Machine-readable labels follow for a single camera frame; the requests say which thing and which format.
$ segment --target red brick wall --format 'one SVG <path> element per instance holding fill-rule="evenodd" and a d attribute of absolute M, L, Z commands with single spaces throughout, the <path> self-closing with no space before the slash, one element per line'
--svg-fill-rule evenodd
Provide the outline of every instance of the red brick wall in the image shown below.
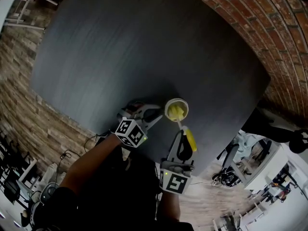
<path fill-rule="evenodd" d="M 263 104 L 308 127 L 306 4 L 302 0 L 202 1 L 232 25 L 270 74 Z"/>

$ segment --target person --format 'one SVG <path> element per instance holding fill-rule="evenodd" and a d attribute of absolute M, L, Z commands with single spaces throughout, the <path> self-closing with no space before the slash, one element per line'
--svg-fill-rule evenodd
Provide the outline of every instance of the person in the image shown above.
<path fill-rule="evenodd" d="M 179 222 L 176 194 L 163 192 L 156 214 L 155 163 L 133 152 L 123 161 L 120 144 L 111 134 L 80 157 L 36 211 L 34 230 L 193 230 Z"/>

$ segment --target yellow sponge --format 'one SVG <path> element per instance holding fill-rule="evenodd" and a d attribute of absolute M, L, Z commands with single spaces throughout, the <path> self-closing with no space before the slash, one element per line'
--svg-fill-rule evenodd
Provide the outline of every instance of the yellow sponge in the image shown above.
<path fill-rule="evenodd" d="M 168 108 L 168 116 L 172 121 L 176 121 L 177 119 L 179 119 L 179 121 L 183 120 L 183 114 L 183 109 L 176 104 L 172 104 Z"/>

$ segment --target table top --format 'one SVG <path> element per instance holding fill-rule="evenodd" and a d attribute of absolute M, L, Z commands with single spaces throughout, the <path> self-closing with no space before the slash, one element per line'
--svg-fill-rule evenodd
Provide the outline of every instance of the table top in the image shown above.
<path fill-rule="evenodd" d="M 98 134 L 131 100 L 185 99 L 197 175 L 240 130 L 269 80 L 243 39 L 200 0 L 64 0 L 40 45 L 31 87 Z M 139 152 L 159 162 L 177 129 L 164 117 Z"/>

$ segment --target wooden floor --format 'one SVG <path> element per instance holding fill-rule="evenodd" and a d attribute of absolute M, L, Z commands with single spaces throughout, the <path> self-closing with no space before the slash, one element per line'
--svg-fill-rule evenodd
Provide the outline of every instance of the wooden floor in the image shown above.
<path fill-rule="evenodd" d="M 25 20 L 37 26 L 48 26 L 56 7 L 41 6 L 39 0 L 30 3 Z M 36 50 L 44 33 L 19 27 L 5 27 L 0 38 L 0 129 L 8 141 L 19 143 L 23 152 L 38 159 L 40 172 L 47 166 L 60 161 L 60 155 L 70 149 L 84 153 L 84 143 L 94 134 L 85 130 L 69 117 L 49 107 L 44 100 L 29 88 Z M 95 139 L 87 143 L 90 149 Z M 76 156 L 65 159 L 61 168 L 67 170 Z M 213 173 L 220 171 L 213 163 L 194 182 L 210 183 Z M 195 230 L 212 230 L 212 219 L 228 212 L 245 213 L 253 206 L 247 199 L 250 192 L 242 185 L 227 189 L 206 184 L 190 186 L 186 196 L 182 196 L 181 220 L 190 222 Z"/>

